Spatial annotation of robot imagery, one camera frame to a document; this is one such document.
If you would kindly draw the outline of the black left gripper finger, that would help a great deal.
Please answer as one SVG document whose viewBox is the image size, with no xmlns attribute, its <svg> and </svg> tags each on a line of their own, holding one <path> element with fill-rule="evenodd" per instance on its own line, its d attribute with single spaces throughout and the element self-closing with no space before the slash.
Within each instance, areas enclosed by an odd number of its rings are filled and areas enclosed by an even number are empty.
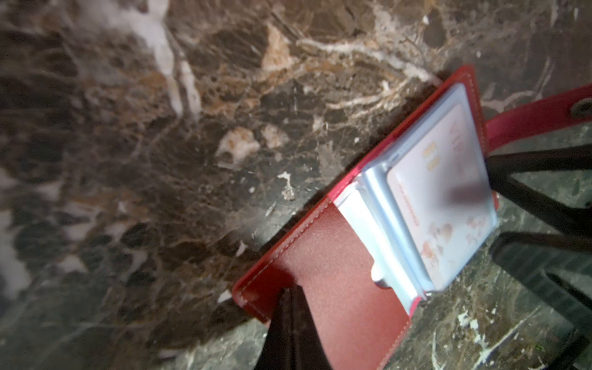
<svg viewBox="0 0 592 370">
<path fill-rule="evenodd" d="M 303 288 L 294 285 L 282 291 L 274 309 L 261 355 L 259 369 L 330 369 Z"/>
</svg>

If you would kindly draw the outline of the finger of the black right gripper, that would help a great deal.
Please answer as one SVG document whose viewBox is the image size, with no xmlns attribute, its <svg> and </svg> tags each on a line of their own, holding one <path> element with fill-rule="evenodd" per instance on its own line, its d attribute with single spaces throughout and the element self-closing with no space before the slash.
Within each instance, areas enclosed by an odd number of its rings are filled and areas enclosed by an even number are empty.
<svg viewBox="0 0 592 370">
<path fill-rule="evenodd" d="M 591 235 L 591 145 L 486 160 L 491 187 L 564 234 Z"/>
<path fill-rule="evenodd" d="M 493 262 L 567 319 L 578 336 L 548 369 L 574 369 L 591 345 L 591 297 L 560 271 L 591 276 L 591 238 L 566 234 L 504 232 L 490 248 Z"/>
</svg>

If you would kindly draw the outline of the white credit card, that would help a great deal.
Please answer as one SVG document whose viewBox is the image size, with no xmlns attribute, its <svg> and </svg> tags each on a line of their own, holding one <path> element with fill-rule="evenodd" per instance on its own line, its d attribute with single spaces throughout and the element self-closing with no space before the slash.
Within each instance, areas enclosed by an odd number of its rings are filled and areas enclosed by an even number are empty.
<svg viewBox="0 0 592 370">
<path fill-rule="evenodd" d="M 441 106 L 394 151 L 387 183 L 430 290 L 442 291 L 496 226 L 474 122 L 461 103 Z"/>
</svg>

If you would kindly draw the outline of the red leather card holder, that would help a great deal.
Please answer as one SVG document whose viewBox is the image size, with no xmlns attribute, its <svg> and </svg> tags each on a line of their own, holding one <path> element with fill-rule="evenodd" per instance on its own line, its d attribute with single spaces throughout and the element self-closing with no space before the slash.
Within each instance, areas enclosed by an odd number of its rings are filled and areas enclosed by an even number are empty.
<svg viewBox="0 0 592 370">
<path fill-rule="evenodd" d="M 441 106 L 461 103 L 485 163 L 514 141 L 591 119 L 591 87 L 484 120 L 472 66 L 459 68 L 335 186 L 237 283 L 232 296 L 270 326 L 282 291 L 303 288 L 330 369 L 382 369 L 431 281 L 386 180 L 395 147 Z M 498 194 L 490 184 L 495 214 Z"/>
</svg>

